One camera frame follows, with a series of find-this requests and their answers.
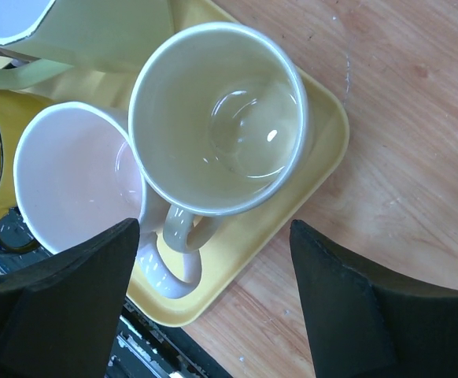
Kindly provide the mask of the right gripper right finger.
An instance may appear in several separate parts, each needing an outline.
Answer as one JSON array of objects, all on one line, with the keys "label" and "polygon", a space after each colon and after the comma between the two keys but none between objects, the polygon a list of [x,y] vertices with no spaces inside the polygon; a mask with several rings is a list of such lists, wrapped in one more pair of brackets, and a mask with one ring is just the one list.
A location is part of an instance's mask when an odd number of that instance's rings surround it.
[{"label": "right gripper right finger", "polygon": [[318,377],[458,377],[458,290],[388,269],[302,220],[290,252]]}]

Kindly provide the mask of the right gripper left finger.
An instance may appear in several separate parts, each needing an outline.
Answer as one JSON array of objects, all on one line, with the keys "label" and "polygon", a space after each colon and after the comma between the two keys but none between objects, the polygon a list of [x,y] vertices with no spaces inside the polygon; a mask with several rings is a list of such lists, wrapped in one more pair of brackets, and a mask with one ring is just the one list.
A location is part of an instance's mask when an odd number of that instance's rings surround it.
[{"label": "right gripper left finger", "polygon": [[0,276],[0,377],[103,377],[139,244],[128,218]]}]

